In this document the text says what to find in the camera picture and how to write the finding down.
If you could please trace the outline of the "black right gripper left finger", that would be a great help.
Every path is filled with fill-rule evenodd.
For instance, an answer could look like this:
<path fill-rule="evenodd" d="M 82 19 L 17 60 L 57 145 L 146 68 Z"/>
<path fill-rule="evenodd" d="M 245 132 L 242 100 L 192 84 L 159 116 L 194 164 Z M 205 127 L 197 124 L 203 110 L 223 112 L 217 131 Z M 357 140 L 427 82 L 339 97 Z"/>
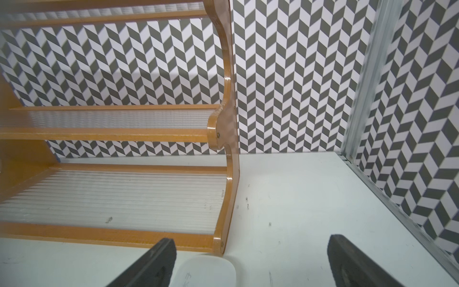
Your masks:
<path fill-rule="evenodd" d="M 168 287 L 177 257 L 173 239 L 163 238 L 108 287 Z"/>

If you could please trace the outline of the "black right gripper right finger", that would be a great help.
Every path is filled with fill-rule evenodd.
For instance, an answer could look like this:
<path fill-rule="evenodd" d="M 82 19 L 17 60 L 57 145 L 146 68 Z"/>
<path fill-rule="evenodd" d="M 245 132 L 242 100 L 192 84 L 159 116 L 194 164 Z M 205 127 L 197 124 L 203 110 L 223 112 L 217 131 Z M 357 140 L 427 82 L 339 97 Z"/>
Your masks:
<path fill-rule="evenodd" d="M 403 287 L 342 234 L 329 238 L 327 254 L 337 287 Z"/>

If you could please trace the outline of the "frosted white pencil case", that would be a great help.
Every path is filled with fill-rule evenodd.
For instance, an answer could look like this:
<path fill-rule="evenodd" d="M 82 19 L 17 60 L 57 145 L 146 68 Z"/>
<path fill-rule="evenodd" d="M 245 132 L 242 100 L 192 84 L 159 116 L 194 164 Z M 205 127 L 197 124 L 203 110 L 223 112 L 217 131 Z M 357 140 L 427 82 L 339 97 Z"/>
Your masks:
<path fill-rule="evenodd" d="M 237 274 L 227 259 L 197 255 L 173 271 L 170 287 L 236 287 Z"/>

